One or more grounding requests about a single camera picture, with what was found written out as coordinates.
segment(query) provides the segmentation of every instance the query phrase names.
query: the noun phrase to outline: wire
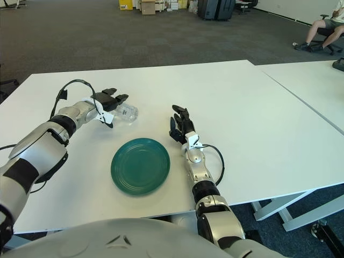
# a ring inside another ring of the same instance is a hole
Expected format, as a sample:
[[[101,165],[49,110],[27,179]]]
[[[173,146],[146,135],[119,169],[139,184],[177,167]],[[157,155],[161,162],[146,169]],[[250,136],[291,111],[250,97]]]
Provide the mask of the wire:
[[[33,194],[34,192],[38,192],[39,190],[41,190],[45,186],[46,183],[47,183],[47,181],[44,181],[44,184],[40,188],[38,188],[37,190],[31,191],[30,193]]]
[[[224,177],[224,173],[225,173],[225,161],[224,161],[224,157],[222,156],[221,152],[219,151],[218,148],[216,148],[215,146],[213,145],[209,145],[209,144],[204,144],[202,147],[196,147],[198,149],[202,149],[202,148],[206,148],[206,147],[211,147],[213,148],[220,156],[220,159],[221,159],[221,163],[222,163],[222,170],[221,170],[221,174],[220,174],[220,177],[219,179],[217,179],[216,181],[216,185],[219,185],[219,183],[221,182],[222,178]]]
[[[101,113],[99,112],[99,110],[98,110],[98,108],[97,108],[97,105],[96,105],[96,92],[95,92],[94,88],[93,88],[93,87],[91,86],[91,84],[88,83],[87,81],[84,81],[84,80],[82,80],[82,79],[75,79],[75,80],[71,80],[70,82],[68,82],[68,83],[67,83],[65,86],[63,86],[62,89],[59,91],[59,94],[57,95],[56,100],[55,100],[54,107],[53,107],[52,112],[51,112],[51,114],[50,114],[50,119],[55,115],[56,106],[57,106],[57,104],[58,104],[58,102],[59,102],[59,100],[60,100],[60,97],[61,97],[63,91],[65,90],[65,88],[66,88],[68,85],[70,85],[70,84],[72,84],[72,83],[74,83],[74,82],[81,82],[82,84],[85,84],[86,86],[88,86],[88,87],[91,88],[91,90],[92,90],[93,103],[94,103],[94,105],[95,105],[95,107],[96,107],[96,110],[97,110],[98,114],[101,115]]]
[[[16,144],[11,144],[11,145],[7,145],[7,146],[4,146],[4,147],[1,147],[0,151],[2,151],[3,149],[13,148],[15,145]]]

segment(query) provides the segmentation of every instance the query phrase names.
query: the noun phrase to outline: gray carpet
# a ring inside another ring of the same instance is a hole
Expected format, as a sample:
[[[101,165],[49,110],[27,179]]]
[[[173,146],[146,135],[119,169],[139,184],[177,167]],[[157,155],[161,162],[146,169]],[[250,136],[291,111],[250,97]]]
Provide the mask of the gray carpet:
[[[241,59],[266,65],[340,57],[295,51],[292,43],[303,42],[308,27],[258,10],[245,16],[234,13],[231,21],[221,22],[203,21],[186,10],[143,16],[117,6],[116,0],[30,0],[19,10],[1,10],[1,80],[22,82],[34,73],[59,71]],[[2,89],[10,93],[14,88]],[[292,205],[291,214],[298,216],[340,194],[343,185],[316,191]],[[257,222],[249,204],[233,211],[246,231],[259,230],[264,244],[284,255],[332,257],[309,226],[286,233],[278,215]],[[328,221],[343,241],[343,212]]]

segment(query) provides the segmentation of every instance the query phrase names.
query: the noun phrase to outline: white wall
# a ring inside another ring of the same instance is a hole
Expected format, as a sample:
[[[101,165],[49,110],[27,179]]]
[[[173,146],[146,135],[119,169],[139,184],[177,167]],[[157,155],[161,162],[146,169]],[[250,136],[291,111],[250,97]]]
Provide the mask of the white wall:
[[[259,0],[256,8],[312,24],[320,15],[332,15],[338,0]]]

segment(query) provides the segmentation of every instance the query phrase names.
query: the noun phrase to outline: shorts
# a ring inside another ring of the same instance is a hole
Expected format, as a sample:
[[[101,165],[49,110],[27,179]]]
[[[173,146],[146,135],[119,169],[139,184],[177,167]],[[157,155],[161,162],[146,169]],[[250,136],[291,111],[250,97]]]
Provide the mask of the shorts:
[[[335,28],[344,25],[344,23],[339,23],[338,21],[334,21],[332,19],[330,20],[324,20],[326,24],[326,28],[328,30],[334,30]]]

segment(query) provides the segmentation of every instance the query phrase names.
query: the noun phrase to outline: cardboard box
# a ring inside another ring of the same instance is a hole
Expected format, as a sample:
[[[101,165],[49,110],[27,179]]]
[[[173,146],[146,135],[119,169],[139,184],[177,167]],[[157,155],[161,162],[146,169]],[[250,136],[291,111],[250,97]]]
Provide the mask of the cardboard box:
[[[178,10],[178,3],[171,3],[172,10]]]
[[[188,6],[188,0],[178,0],[178,8],[186,9]]]
[[[143,15],[154,15],[155,14],[155,1],[154,2],[142,2],[141,11]]]
[[[133,10],[132,0],[119,0],[119,8],[121,10]]]
[[[160,12],[163,11],[163,4],[155,3],[155,10]]]

